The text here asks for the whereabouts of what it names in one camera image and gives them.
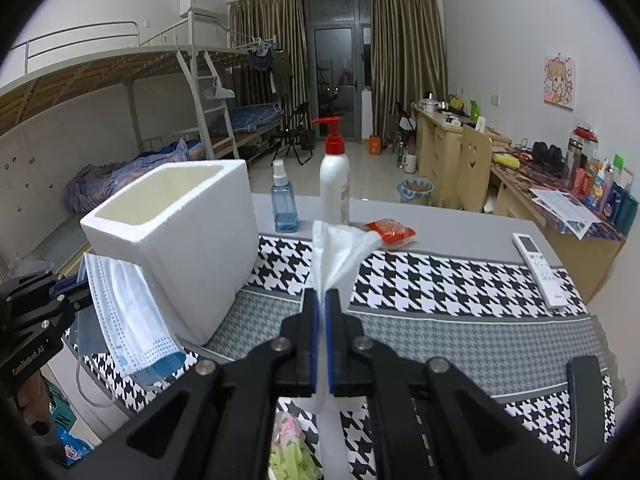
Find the person's left hand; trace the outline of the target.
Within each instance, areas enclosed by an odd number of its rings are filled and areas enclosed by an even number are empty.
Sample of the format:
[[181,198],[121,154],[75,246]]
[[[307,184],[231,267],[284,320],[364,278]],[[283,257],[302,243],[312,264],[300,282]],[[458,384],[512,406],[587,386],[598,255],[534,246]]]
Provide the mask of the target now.
[[28,426],[32,426],[36,422],[50,425],[49,403],[48,389],[40,372],[27,379],[16,394],[15,404],[20,408],[23,419]]

